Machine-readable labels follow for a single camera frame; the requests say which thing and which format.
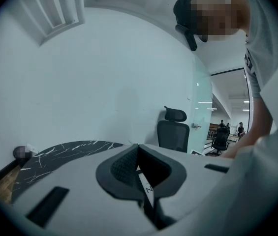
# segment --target person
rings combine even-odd
[[[204,42],[242,30],[246,33],[245,72],[253,97],[250,131],[222,157],[234,158],[242,147],[268,135],[272,116],[260,91],[278,68],[278,12],[268,0],[177,0],[177,23]]]
[[[224,125],[224,123],[223,123],[223,120],[221,120],[221,123],[219,124],[219,127],[220,127],[220,128],[225,127],[225,125]]]
[[[243,127],[243,123],[240,122],[237,130],[237,136],[239,137],[239,140],[242,138],[243,135],[244,135],[244,127]]]

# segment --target mesh chair back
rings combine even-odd
[[[157,124],[158,144],[162,148],[187,153],[189,131],[186,124],[161,120]]]
[[[219,128],[216,131],[216,139],[214,141],[214,144],[218,146],[226,146],[229,132],[230,131],[227,128]]]
[[[187,115],[184,111],[179,109],[172,109],[164,106],[166,109],[165,120],[183,122],[187,120]]]

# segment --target black office chair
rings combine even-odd
[[[213,138],[212,145],[211,145],[212,148],[216,149],[216,153],[215,153],[216,156],[219,155],[218,154],[219,152],[222,154],[221,151],[227,150],[227,148],[229,146],[229,142],[227,141],[229,133],[230,133],[230,131],[227,128],[219,128],[216,131],[216,137]]]
[[[187,153],[190,129],[188,125],[178,123],[187,120],[186,113],[166,106],[164,108],[166,109],[166,120],[161,120],[157,124],[158,145],[162,148]]]

